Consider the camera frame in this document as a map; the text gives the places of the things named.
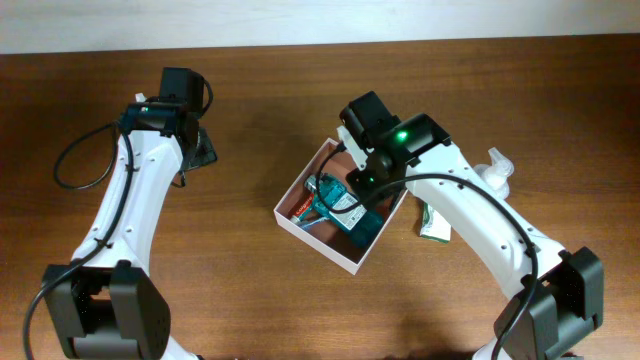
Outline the teal mouthwash bottle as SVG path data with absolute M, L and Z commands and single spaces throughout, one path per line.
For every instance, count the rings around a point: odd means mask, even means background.
M 340 230 L 346 233 L 351 242 L 360 248 L 367 247 L 378 235 L 384 225 L 384 218 L 375 210 L 367 210 L 359 205 L 357 208 L 345 213 L 335 213 L 317 198 L 320 194 L 325 203 L 334 210 L 344 210 L 357 203 L 357 199 L 346 188 L 346 186 L 336 177 L 328 173 L 323 173 L 319 180 L 320 189 L 316 187 L 316 176 L 310 175 L 304 183 L 306 189 L 310 190 L 314 199 L 312 209 L 322 217 L 328 218 Z

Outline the teal toothpaste tube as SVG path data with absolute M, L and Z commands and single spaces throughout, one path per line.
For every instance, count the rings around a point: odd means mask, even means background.
M 311 193 L 293 212 L 290 217 L 290 221 L 293 223 L 301 223 L 305 218 L 313 211 L 313 205 L 315 200 L 315 194 Z

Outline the clear foam soap dispenser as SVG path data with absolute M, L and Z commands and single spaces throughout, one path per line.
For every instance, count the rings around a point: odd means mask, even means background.
M 474 171 L 497 197 L 506 199 L 510 194 L 508 178 L 514 173 L 514 164 L 496 147 L 489 149 L 488 154 L 491 164 L 478 164 L 474 167 Z

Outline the blue white toothbrush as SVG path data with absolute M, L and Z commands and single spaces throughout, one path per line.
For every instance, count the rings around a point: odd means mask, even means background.
M 310 230 L 314 225 L 317 225 L 317 224 L 323 223 L 323 222 L 325 222 L 325 221 L 327 221 L 327 220 L 328 220 L 328 218 L 327 218 L 327 217 L 325 217 L 325 216 L 319 216 L 319 217 L 314 218 L 314 219 L 301 221 L 301 222 L 298 224 L 298 226 L 299 226 L 302 230 L 304 230 L 304 231 L 309 231 L 309 230 Z

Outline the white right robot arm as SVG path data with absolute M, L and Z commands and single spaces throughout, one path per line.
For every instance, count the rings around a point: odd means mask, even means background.
M 479 256 L 508 304 L 477 359 L 567 358 L 603 323 L 604 268 L 519 215 L 426 114 L 401 120 L 370 91 L 341 111 L 339 137 L 356 164 L 346 180 L 361 205 L 398 189 L 431 205 Z

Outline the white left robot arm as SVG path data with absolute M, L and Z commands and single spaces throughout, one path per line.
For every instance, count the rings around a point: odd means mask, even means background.
M 151 247 L 171 187 L 217 155 L 200 120 L 213 100 L 199 73 L 162 71 L 158 95 L 137 94 L 107 124 L 112 156 L 98 213 L 67 264 L 47 266 L 23 323 L 25 355 L 33 356 L 30 325 L 45 302 L 69 359 L 192 359 L 171 335 L 168 303 L 150 278 Z

